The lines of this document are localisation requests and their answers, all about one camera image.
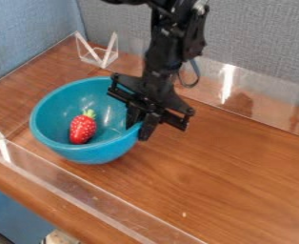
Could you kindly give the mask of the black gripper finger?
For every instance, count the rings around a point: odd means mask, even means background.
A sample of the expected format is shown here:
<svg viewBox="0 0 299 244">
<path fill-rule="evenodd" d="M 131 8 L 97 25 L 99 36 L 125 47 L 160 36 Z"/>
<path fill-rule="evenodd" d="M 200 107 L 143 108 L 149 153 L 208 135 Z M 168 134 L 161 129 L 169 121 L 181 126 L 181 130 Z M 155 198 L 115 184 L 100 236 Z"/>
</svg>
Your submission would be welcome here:
<svg viewBox="0 0 299 244">
<path fill-rule="evenodd" d="M 148 141 L 149 137 L 160 123 L 160 115 L 155 112 L 148 113 L 143 122 L 143 127 L 139 132 L 139 139 L 141 141 Z"/>
<path fill-rule="evenodd" d="M 132 103 L 127 106 L 125 128 L 129 129 L 143 119 L 143 110 Z"/>
</svg>

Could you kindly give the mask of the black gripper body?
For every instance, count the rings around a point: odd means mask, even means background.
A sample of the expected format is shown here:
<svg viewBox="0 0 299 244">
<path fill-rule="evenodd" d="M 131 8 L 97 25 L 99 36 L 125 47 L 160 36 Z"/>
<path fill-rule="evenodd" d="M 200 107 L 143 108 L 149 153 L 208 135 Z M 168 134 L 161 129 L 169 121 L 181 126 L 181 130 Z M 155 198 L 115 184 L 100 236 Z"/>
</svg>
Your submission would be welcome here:
<svg viewBox="0 0 299 244">
<path fill-rule="evenodd" d="M 129 103 L 140 107 L 143 119 L 137 123 L 143 124 L 147 114 L 155 112 L 160 115 L 159 124 L 167 123 L 181 131 L 187 130 L 195 109 L 177 95 L 171 76 L 137 77 L 113 73 L 108 94 L 120 100 L 125 107 Z"/>
</svg>

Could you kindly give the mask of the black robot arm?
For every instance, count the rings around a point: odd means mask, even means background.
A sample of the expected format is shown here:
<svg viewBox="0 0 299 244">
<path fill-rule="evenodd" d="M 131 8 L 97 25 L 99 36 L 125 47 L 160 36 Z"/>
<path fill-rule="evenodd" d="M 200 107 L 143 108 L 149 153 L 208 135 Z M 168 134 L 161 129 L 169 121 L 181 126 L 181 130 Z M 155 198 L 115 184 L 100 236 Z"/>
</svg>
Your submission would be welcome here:
<svg viewBox="0 0 299 244">
<path fill-rule="evenodd" d="M 103 0 L 113 5 L 151 7 L 151 41 L 140 77 L 112 74 L 108 93 L 127 106 L 125 126 L 141 125 L 139 139 L 147 141 L 159 124 L 188 127 L 195 109 L 179 97 L 175 82 L 184 62 L 193 62 L 205 47 L 207 0 Z"/>
</svg>

